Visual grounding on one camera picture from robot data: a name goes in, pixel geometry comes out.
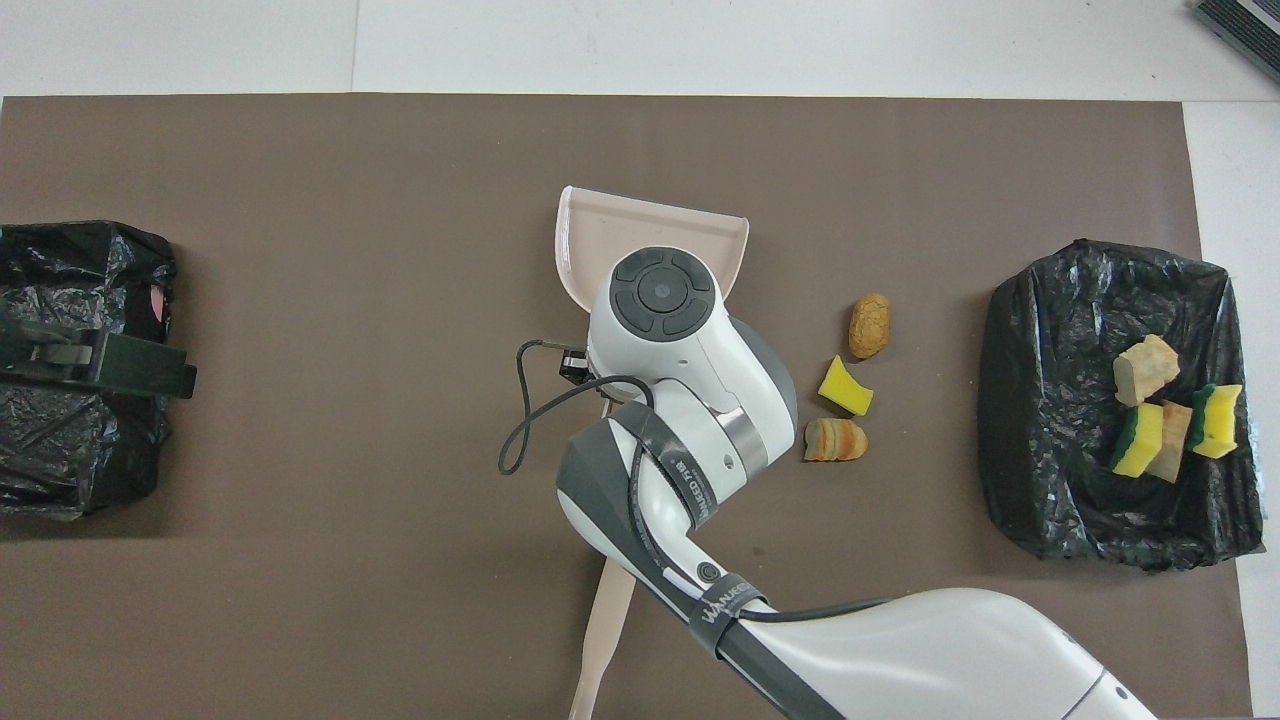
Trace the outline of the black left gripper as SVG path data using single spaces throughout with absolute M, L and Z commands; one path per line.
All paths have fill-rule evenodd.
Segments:
M 1 322 L 5 380 L 101 386 L 125 395 L 192 398 L 198 369 L 188 354 L 102 328 Z

